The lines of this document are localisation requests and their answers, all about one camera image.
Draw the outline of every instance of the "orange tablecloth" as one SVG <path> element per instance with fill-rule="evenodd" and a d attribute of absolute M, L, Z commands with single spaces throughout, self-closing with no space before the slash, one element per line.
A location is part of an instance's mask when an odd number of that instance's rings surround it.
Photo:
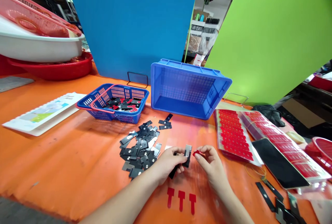
<path fill-rule="evenodd" d="M 29 74 L 21 77 L 32 77 Z M 103 83 L 125 82 L 88 75 L 68 82 L 36 82 L 0 94 L 0 122 L 7 122 L 33 108 L 68 92 L 88 94 Z M 137 125 L 118 121 L 100 121 L 79 110 L 45 134 L 34 137 L 0 127 L 0 194 L 27 206 L 42 210 L 66 221 L 79 221 L 130 183 L 128 172 L 122 171 L 124 161 L 119 156 L 119 141 L 129 131 L 138 130 L 151 120 L 158 125 L 168 113 L 150 107 L 150 98 Z M 163 130 L 157 142 L 166 146 L 196 147 L 210 144 L 216 147 L 215 121 L 174 115 L 173 128 Z M 230 161 L 221 153 L 230 184 L 256 224 L 278 223 L 244 164 Z M 270 173 L 267 179 L 285 198 Z M 175 189 L 172 206 L 167 208 L 167 188 Z M 274 195 L 264 186 L 271 199 Z M 178 191 L 186 193 L 183 211 L 179 211 Z M 196 194 L 195 215 L 191 215 L 189 194 Z M 307 223 L 318 223 L 310 198 L 332 199 L 329 185 L 325 192 L 298 197 L 300 213 Z M 195 159 L 190 168 L 157 188 L 137 218 L 137 223 L 222 223 L 219 202 L 211 192 L 205 173 Z"/>

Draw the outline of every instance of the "blue plastic basket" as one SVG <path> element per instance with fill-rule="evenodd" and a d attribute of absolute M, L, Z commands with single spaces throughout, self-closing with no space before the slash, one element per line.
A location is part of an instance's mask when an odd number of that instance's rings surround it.
<path fill-rule="evenodd" d="M 231 84 L 218 70 L 161 59 L 151 65 L 151 107 L 207 120 Z"/>
<path fill-rule="evenodd" d="M 96 90 L 85 96 L 83 99 L 76 103 L 76 107 L 79 109 L 87 110 L 92 116 L 96 119 L 101 120 L 119 120 L 125 123 L 133 123 L 137 124 L 138 120 L 141 116 L 141 112 L 145 107 L 145 102 L 147 97 L 149 96 L 149 91 L 146 89 L 129 87 L 124 85 L 116 85 L 112 87 L 110 90 L 106 91 L 110 88 L 113 84 L 106 83 L 98 87 Z M 91 108 L 91 103 L 98 97 L 101 97 L 95 102 L 94 107 L 100 108 L 100 110 L 106 110 L 110 113 L 103 112 L 103 111 L 96 111 Z M 142 99 L 141 105 L 137 112 L 121 112 L 116 110 L 111 110 L 108 108 L 103 108 L 103 106 L 107 105 L 107 102 L 112 97 L 119 97 L 119 98 L 126 98 L 126 99 Z"/>

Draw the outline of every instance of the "green partition board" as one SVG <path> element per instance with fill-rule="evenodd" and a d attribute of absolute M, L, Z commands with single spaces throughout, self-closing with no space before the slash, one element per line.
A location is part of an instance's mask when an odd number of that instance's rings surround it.
<path fill-rule="evenodd" d="M 274 104 L 330 59 L 332 0 L 234 0 L 206 67 L 250 105 Z"/>

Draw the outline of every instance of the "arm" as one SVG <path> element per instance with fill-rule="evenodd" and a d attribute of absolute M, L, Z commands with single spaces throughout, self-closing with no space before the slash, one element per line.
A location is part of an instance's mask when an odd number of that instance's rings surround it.
<path fill-rule="evenodd" d="M 254 224 L 229 185 L 224 167 L 215 148 L 213 146 L 203 146 L 198 147 L 197 150 L 206 156 L 205 160 L 201 155 L 195 154 L 197 162 L 207 174 L 211 187 L 222 202 L 226 222 L 231 224 Z"/>
<path fill-rule="evenodd" d="M 151 168 L 136 177 L 123 190 L 80 223 L 133 223 L 156 187 L 166 181 L 176 165 L 187 161 L 183 155 L 174 156 L 175 151 L 184 153 L 184 149 L 179 147 L 165 150 Z M 177 169 L 179 174 L 183 171 L 183 166 Z"/>

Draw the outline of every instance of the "smartphone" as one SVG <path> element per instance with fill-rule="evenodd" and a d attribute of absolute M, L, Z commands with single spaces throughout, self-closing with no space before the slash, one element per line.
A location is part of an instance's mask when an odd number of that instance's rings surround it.
<path fill-rule="evenodd" d="M 266 167 L 285 189 L 309 186 L 304 176 L 284 157 L 268 139 L 252 142 Z"/>

